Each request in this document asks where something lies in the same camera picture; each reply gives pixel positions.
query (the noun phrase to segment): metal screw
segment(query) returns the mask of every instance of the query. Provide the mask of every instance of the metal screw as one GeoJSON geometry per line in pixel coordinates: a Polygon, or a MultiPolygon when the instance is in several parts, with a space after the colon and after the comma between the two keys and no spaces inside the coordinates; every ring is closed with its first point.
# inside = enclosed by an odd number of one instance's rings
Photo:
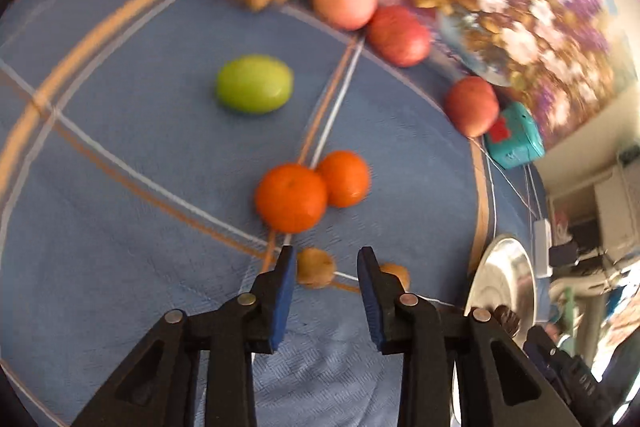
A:
{"type": "Polygon", "coordinates": [[[241,306],[251,306],[257,299],[252,293],[241,293],[238,296],[238,304],[241,306]]]}
{"type": "Polygon", "coordinates": [[[177,324],[182,320],[184,314],[180,310],[171,310],[164,314],[164,320],[169,324],[177,324]]]}
{"type": "Polygon", "coordinates": [[[491,313],[484,308],[476,308],[473,312],[473,316],[478,322],[489,322],[489,320],[491,320],[491,313]]]}
{"type": "Polygon", "coordinates": [[[400,303],[405,306],[415,306],[418,303],[418,297],[413,293],[403,293],[400,296],[400,303]]]}

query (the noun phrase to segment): red apple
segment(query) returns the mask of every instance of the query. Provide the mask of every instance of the red apple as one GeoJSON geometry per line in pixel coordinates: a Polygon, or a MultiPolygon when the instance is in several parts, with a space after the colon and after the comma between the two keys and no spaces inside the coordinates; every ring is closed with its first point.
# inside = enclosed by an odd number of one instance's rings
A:
{"type": "Polygon", "coordinates": [[[431,33],[403,6],[378,8],[367,39],[382,58],[400,68],[415,66],[431,49],[431,33]]]}
{"type": "Polygon", "coordinates": [[[341,30],[362,28],[375,12],[378,0],[312,0],[318,16],[341,30]]]}
{"type": "Polygon", "coordinates": [[[444,112],[461,134],[475,138],[489,131],[500,107],[491,84],[479,76],[466,76],[447,93],[444,112]]]}

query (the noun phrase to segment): robotic claw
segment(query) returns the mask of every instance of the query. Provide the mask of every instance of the robotic claw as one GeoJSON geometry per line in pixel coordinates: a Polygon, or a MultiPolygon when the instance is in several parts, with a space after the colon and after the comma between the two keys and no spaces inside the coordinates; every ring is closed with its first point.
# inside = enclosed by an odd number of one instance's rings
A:
{"type": "MultiPolygon", "coordinates": [[[[275,268],[258,275],[249,293],[191,317],[180,310],[166,312],[72,427],[192,426],[199,355],[206,350],[205,426],[255,427],[251,355],[278,348],[295,276],[292,248],[284,247],[275,268]]],[[[607,404],[599,402],[597,382],[584,378],[575,361],[567,365],[543,330],[530,333],[528,358],[486,310],[476,309],[469,317],[441,314],[405,293],[394,275],[380,271],[369,247],[358,253],[358,279],[372,341],[383,355],[404,354],[398,427],[450,425],[454,365],[463,427],[610,425],[610,414],[598,413],[607,404]],[[532,361],[540,362],[543,353],[539,366],[562,373],[562,394],[556,391],[558,382],[545,378],[532,361]],[[587,406],[576,399],[583,396],[587,406]]],[[[24,409],[14,412],[16,418],[28,417],[24,409]]],[[[10,425],[35,425],[29,421],[10,425]]]]}

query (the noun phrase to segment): teal box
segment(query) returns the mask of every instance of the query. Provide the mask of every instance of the teal box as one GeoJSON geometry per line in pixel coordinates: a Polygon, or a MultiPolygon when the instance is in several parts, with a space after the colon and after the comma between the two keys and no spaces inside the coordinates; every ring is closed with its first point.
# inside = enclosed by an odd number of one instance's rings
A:
{"type": "Polygon", "coordinates": [[[484,135],[486,148],[504,169],[524,165],[545,155],[538,126],[526,107],[512,103],[484,135]]]}

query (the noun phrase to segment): metal tray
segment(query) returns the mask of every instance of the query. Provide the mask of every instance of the metal tray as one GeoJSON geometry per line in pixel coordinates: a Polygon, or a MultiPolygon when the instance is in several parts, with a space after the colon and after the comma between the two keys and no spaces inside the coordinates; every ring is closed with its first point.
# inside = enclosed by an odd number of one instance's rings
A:
{"type": "Polygon", "coordinates": [[[513,339],[520,347],[536,320],[536,279],[527,252],[511,235],[499,235],[487,247],[474,275],[465,315],[472,308],[493,311],[504,304],[520,316],[513,339]]]}

